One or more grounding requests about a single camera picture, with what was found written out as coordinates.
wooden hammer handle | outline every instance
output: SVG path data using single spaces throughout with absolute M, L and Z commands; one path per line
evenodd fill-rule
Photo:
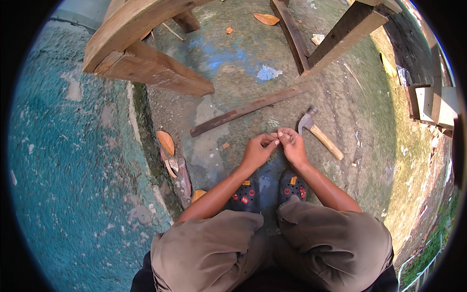
M 342 160 L 344 158 L 344 154 L 337 148 L 334 143 L 329 140 L 326 134 L 321 131 L 316 124 L 314 124 L 310 131 L 315 135 L 325 146 L 326 148 L 334 155 L 338 160 Z

hammer head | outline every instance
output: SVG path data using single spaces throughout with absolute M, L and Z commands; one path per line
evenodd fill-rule
M 308 112 L 303 116 L 303 118 L 298 123 L 298 133 L 302 136 L 302 128 L 307 128 L 308 130 L 311 129 L 314 122 L 311 118 L 315 114 L 318 113 L 318 108 L 315 106 L 311 106 Z

foot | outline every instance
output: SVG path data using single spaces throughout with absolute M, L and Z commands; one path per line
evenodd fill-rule
M 284 171 L 279 185 L 279 205 L 287 202 L 296 195 L 300 201 L 305 201 L 308 193 L 308 185 L 295 171 Z
M 256 174 L 252 174 L 230 199 L 234 211 L 260 213 L 259 185 Z

person's left hand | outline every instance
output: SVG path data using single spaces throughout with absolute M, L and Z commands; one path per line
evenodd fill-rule
M 240 167 L 248 169 L 251 173 L 255 172 L 266 162 L 278 144 L 279 140 L 269 134 L 251 138 Z

blue painted wall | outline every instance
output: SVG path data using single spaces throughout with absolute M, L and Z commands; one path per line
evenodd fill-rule
M 49 21 L 26 60 L 8 139 L 12 195 L 56 290 L 128 291 L 171 219 L 135 137 L 127 83 L 82 73 L 90 37 Z

